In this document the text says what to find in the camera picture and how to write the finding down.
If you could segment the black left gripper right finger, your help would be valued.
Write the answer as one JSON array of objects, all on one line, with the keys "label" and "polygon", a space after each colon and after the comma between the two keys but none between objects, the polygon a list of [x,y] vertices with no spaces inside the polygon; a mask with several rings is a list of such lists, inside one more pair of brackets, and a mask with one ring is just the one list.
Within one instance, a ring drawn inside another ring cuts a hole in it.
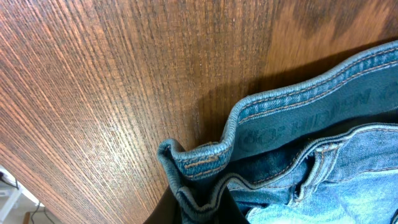
[{"label": "black left gripper right finger", "polygon": [[228,189],[224,189],[218,209],[219,224],[248,224]]}]

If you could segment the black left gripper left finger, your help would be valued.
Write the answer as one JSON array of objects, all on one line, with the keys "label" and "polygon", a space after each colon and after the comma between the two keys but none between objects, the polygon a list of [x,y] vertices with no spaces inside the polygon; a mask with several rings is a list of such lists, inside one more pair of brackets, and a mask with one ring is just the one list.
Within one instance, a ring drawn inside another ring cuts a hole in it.
[{"label": "black left gripper left finger", "polygon": [[154,211],[144,224],[180,224],[180,205],[167,187]]}]

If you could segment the light blue denim jeans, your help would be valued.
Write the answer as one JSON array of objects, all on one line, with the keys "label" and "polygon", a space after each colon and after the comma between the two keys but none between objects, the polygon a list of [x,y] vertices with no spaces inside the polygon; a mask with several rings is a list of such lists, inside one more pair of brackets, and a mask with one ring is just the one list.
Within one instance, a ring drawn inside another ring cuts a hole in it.
[{"label": "light blue denim jeans", "polygon": [[248,96],[218,142],[158,158],[182,223],[218,223],[224,189],[249,223],[396,223],[397,42]]}]

